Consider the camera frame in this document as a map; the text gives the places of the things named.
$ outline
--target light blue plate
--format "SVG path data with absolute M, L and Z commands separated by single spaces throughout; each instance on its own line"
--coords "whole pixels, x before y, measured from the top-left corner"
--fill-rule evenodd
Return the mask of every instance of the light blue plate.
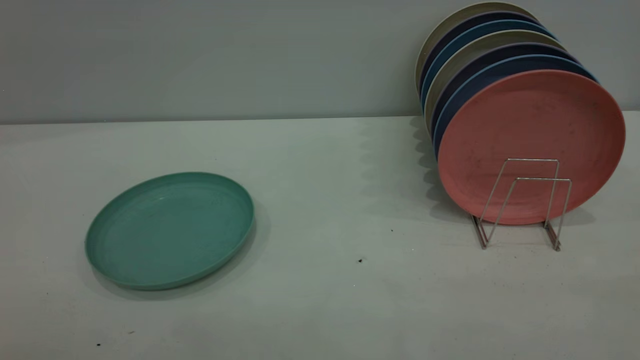
M 453 29 L 451 29 L 448 33 L 446 33 L 440 40 L 438 40 L 431 52 L 427 55 L 427 58 L 422 64 L 422 69 L 420 70 L 420 80 L 418 81 L 420 88 L 418 89 L 418 91 L 422 93 L 422 84 L 424 83 L 424 76 L 427 74 L 427 70 L 431 66 L 431 63 L 433 63 L 433 60 L 435 60 L 436 56 L 440 53 L 440 51 L 442 51 L 442 49 L 444 49 L 445 46 L 447 46 L 448 43 L 450 43 L 458 35 L 464 33 L 466 30 L 469 30 L 486 22 L 496 20 L 522 20 L 531 22 L 533 24 L 540 24 L 536 19 L 530 16 L 526 16 L 521 13 L 505 11 L 480 13 L 468 18 L 467 20 L 464 20 Z
M 224 265 L 253 224 L 253 202 L 235 181 L 185 172 L 145 181 L 120 194 L 89 227 L 89 262 L 118 285 L 163 290 Z
M 426 72 L 424 76 L 424 82 L 422 84 L 422 91 L 420 92 L 420 103 L 422 107 L 422 111 L 424 114 L 424 102 L 427 99 L 427 93 L 429 92 L 429 88 L 431 87 L 431 82 L 433 78 L 435 78 L 438 71 L 447 62 L 447 60 L 455 54 L 458 50 L 465 47 L 470 42 L 481 38 L 485 35 L 489 35 L 492 33 L 496 33 L 498 31 L 504 30 L 530 30 L 535 31 L 537 33 L 544 34 L 546 36 L 556 38 L 553 34 L 551 34 L 547 29 L 543 28 L 540 25 L 534 24 L 528 21 L 522 20 L 496 20 L 491 22 L 486 22 L 484 24 L 480 24 L 469 30 L 466 30 L 464 33 L 458 35 L 455 39 L 451 40 L 444 49 L 442 49 L 435 57 L 431 66 Z

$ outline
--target plate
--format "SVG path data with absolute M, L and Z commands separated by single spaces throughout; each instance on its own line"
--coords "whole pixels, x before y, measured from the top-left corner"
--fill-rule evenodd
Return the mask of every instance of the plate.
M 424 110 L 424 102 L 427 97 L 427 91 L 429 87 L 431 87 L 431 82 L 433 78 L 436 76 L 442 65 L 458 50 L 462 49 L 465 45 L 470 42 L 481 38 L 485 35 L 489 35 L 491 33 L 496 33 L 498 31 L 505 30 L 529 30 L 535 31 L 537 33 L 545 34 L 548 37 L 555 38 L 553 34 L 551 34 L 547 29 L 543 28 L 540 25 L 522 21 L 522 20 L 496 20 L 485 22 L 484 24 L 480 24 L 478 26 L 474 26 L 469 30 L 466 30 L 464 33 L 458 35 L 455 39 L 451 40 L 433 59 L 429 69 L 426 71 L 424 76 L 424 80 L 422 81 L 422 88 L 420 93 L 420 101 L 422 105 L 422 109 Z
M 567 211 L 591 198 L 614 172 L 625 144 L 616 101 L 595 81 L 563 70 L 503 78 L 460 108 L 442 138 L 438 171 L 449 196 L 479 217 L 505 159 L 558 159 L 558 176 L 572 180 Z M 516 176 L 553 177 L 553 163 L 510 163 L 485 215 L 495 221 Z M 522 181 L 501 224 L 542 222 L 550 181 Z M 566 183 L 558 183 L 550 218 L 562 214 Z
M 437 42 L 451 29 L 455 28 L 456 25 L 467 20 L 470 17 L 475 15 L 486 13 L 486 12 L 515 12 L 521 13 L 522 15 L 526 15 L 532 19 L 535 19 L 533 15 L 531 15 L 528 11 L 515 6 L 513 4 L 500 3 L 500 2 L 489 2 L 489 3 L 478 3 L 467 6 L 466 8 L 462 8 L 457 12 L 451 14 L 446 19 L 444 19 L 441 23 L 436 26 L 436 28 L 429 34 L 427 39 L 424 41 L 422 48 L 420 49 L 420 53 L 418 54 L 418 59 L 415 64 L 415 88 L 418 91 L 418 95 L 420 95 L 420 86 L 422 84 L 420 80 L 420 72 L 424 68 L 424 61 L 427 56 L 433 49 L 433 47 L 437 44 Z
M 453 119 L 453 116 L 455 116 L 465 102 L 486 86 L 502 78 L 518 74 L 519 72 L 542 69 L 570 71 L 595 81 L 593 75 L 591 75 L 591 73 L 584 67 L 571 60 L 560 58 L 558 56 L 522 55 L 498 61 L 467 79 L 444 104 L 433 131 L 433 149 L 436 159 L 438 159 L 442 135 L 445 133 L 447 126 L 451 119 Z
M 442 90 L 440 97 L 436 102 L 436 106 L 433 109 L 432 117 L 437 119 L 441 112 L 442 108 L 446 104 L 446 102 L 451 98 L 451 95 L 462 85 L 464 82 L 471 78 L 473 75 L 477 74 L 479 71 L 497 63 L 499 61 L 513 58 L 515 56 L 521 55 L 552 55 L 558 56 L 560 58 L 564 58 L 575 63 L 579 63 L 573 56 L 569 55 L 566 51 L 560 50 L 557 47 L 545 44 L 535 44 L 535 43 L 521 43 L 521 44 L 512 44 L 499 47 L 497 49 L 491 50 L 488 53 L 478 57 L 474 61 L 470 62 L 467 66 L 463 67 Z M 432 122 L 429 133 L 433 134 L 435 130 L 436 122 Z
M 446 33 L 433 47 L 427 58 L 424 60 L 424 65 L 422 66 L 422 70 L 420 72 L 420 85 L 419 85 L 419 93 L 421 94 L 424 86 L 424 77 L 426 75 L 427 70 L 430 68 L 433 60 L 435 60 L 436 56 L 440 54 L 442 49 L 444 49 L 447 44 L 449 44 L 456 37 L 463 34 L 465 31 L 472 29 L 478 25 L 482 25 L 486 22 L 493 22 L 496 20 L 520 20 L 525 22 L 530 22 L 531 24 L 538 24 L 534 19 L 519 14 L 515 12 L 490 12 L 490 13 L 482 13 L 480 15 L 476 15 L 474 17 L 470 17 L 469 19 L 461 22 L 455 28 L 451 29 L 448 33 Z
M 453 54 L 447 62 L 442 65 L 442 68 L 440 68 L 434 77 L 431 87 L 428 89 L 424 118 L 427 124 L 427 131 L 429 131 L 431 138 L 433 138 L 431 128 L 434 126 L 434 124 L 432 124 L 433 118 L 431 114 L 436 104 L 436 100 L 449 80 L 451 80 L 455 74 L 457 74 L 468 63 L 475 60 L 478 56 L 494 50 L 497 47 L 509 44 L 519 44 L 522 42 L 547 44 L 564 50 L 564 47 L 562 47 L 562 45 L 552 37 L 529 30 L 498 31 L 470 42 Z
M 235 255 L 253 224 L 253 202 L 237 182 L 203 172 L 145 181 L 93 220 L 86 256 L 126 288 L 163 290 L 211 274 Z

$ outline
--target gray wall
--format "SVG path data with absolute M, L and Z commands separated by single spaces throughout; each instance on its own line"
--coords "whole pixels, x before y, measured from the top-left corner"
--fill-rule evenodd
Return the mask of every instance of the gray wall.
M 418 114 L 417 51 L 461 0 L 3 0 L 0 122 Z M 516 1 L 624 109 L 637 0 Z

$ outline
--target pink plate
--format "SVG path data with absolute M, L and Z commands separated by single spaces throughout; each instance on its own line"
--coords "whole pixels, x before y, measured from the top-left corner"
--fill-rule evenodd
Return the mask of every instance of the pink plate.
M 625 146 L 625 121 L 598 83 L 561 70 L 521 72 L 478 92 L 442 138 L 440 179 L 451 198 L 480 217 L 507 158 L 558 159 L 558 177 L 573 182 L 567 212 L 609 180 Z M 553 177 L 555 163 L 509 163 L 484 219 L 495 221 L 516 176 Z M 542 222 L 551 181 L 520 181 L 501 224 Z M 562 214 L 568 183 L 558 182 L 550 218 Z

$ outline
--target stack of plates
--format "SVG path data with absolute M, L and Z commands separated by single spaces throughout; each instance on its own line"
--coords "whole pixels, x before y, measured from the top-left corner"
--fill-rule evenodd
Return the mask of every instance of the stack of plates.
M 475 4 L 442 21 L 420 50 L 415 85 L 444 188 L 477 217 L 507 158 L 559 160 L 558 177 L 573 182 L 570 211 L 607 182 L 622 155 L 625 124 L 616 101 L 513 4 Z M 510 163 L 484 219 L 495 221 L 516 176 L 554 171 L 553 163 Z M 551 186 L 519 183 L 500 222 L 544 221 Z M 567 188 L 557 189 L 550 217 L 563 210 Z

